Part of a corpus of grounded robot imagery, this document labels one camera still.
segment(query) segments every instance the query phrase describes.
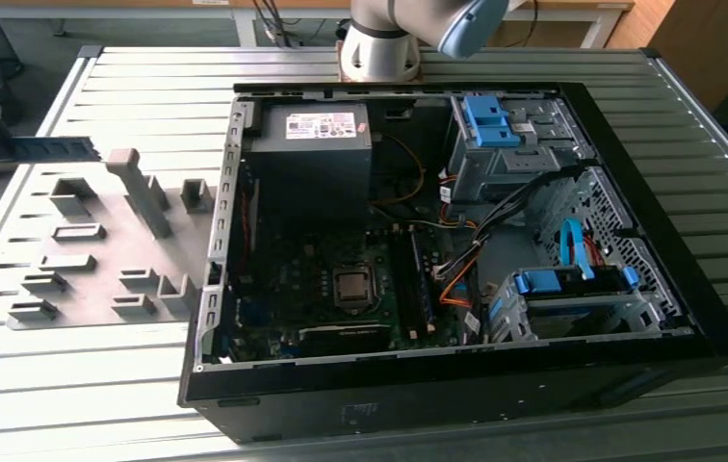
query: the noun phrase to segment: motherboard chip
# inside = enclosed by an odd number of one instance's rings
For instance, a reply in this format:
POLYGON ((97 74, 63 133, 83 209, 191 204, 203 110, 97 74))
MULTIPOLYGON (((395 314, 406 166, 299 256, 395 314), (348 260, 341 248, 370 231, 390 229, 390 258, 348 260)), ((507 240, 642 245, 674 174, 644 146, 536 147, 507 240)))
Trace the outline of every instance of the motherboard chip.
POLYGON ((368 293, 365 274, 355 272, 337 275, 337 299, 341 301, 365 300, 368 293))
POLYGON ((357 315, 372 304, 372 271, 370 266, 336 268, 332 271, 335 306, 357 315))

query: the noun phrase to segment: sticker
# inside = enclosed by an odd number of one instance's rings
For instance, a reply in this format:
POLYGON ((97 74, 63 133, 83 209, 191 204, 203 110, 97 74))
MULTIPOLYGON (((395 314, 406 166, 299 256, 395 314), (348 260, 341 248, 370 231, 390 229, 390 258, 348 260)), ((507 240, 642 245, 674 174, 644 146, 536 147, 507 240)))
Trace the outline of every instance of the sticker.
POLYGON ((515 132, 534 132, 535 131, 535 127, 532 126, 532 124, 530 122, 526 122, 526 123, 512 123, 512 130, 515 132))
POLYGON ((438 188, 438 191, 440 192, 440 202, 443 202, 444 204, 448 204, 450 200, 452 200, 451 199, 452 192, 446 186, 442 186, 440 188, 438 188))
POLYGON ((464 324, 467 325, 468 330, 476 334, 480 329, 480 321, 470 312, 467 312, 467 315, 464 316, 464 324))
POLYGON ((289 114, 287 116, 287 140, 320 138, 353 138, 352 113, 289 114))

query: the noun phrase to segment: floor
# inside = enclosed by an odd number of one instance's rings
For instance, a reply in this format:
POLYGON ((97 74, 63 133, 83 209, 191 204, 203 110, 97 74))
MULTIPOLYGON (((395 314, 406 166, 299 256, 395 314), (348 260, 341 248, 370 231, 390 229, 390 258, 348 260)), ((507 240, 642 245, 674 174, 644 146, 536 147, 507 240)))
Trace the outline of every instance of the floor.
MULTIPOLYGON (((12 81, 24 108, 21 122, 13 127, 17 135, 33 135, 52 103, 61 80, 83 45, 116 46, 236 46, 237 37, 228 19, 200 20, 68 20, 68 36, 53 38, 47 20, 1 20, 7 36, 25 70, 12 81)), ((333 22, 315 19, 297 21, 291 30, 311 45, 332 45, 333 22)), ((728 99, 715 111, 715 118, 728 126, 728 99)), ((0 172, 0 195, 11 173, 0 172)))

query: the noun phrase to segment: metal table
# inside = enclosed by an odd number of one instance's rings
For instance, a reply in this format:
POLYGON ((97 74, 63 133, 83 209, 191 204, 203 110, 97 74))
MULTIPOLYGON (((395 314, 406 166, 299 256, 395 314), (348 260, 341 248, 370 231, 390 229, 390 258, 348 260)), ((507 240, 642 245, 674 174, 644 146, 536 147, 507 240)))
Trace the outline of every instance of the metal table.
MULTIPOLYGON (((217 169, 235 82, 335 79, 325 48, 91 51, 39 133, 132 145, 152 172, 217 169)), ((728 304, 728 139, 663 62, 506 49, 455 63, 426 52, 424 76, 586 83, 728 304)), ((4 193, 0 232, 17 226, 35 168, 17 169, 4 193)), ((0 459, 728 461, 728 369, 602 412, 239 448, 175 404, 181 323, 15 332, 4 320, 0 312, 0 459)))

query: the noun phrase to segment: blue plastic latch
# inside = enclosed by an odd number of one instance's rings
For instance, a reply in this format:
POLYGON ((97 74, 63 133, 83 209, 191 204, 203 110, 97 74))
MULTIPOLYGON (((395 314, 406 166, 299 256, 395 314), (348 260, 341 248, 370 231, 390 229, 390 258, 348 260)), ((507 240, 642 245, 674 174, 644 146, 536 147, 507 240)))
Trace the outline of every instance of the blue plastic latch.
POLYGON ((502 300, 500 299, 495 300, 495 303, 492 303, 492 309, 490 309, 490 319, 492 319, 495 315, 498 314, 498 312, 502 310, 502 306, 503 306, 502 300))
POLYGON ((640 285, 640 278, 632 267, 626 267, 623 269, 623 277, 626 278, 626 283, 628 284, 630 289, 636 289, 640 285))
POLYGON ((495 96, 464 96, 464 116, 475 130, 478 147, 516 147, 520 138, 506 124, 508 113, 495 96))
POLYGON ((527 284, 527 280, 523 278, 522 275, 516 275, 512 280, 515 281, 515 288, 518 289, 518 294, 523 295, 530 292, 530 285, 527 284))
POLYGON ((560 225, 560 264, 576 265, 580 268, 583 280, 595 279, 595 272, 586 259, 586 245, 583 245, 583 227, 575 218, 564 219, 560 225))
POLYGON ((530 292, 532 294, 548 294, 562 290, 558 276, 552 270, 526 271, 523 277, 530 283, 530 292))

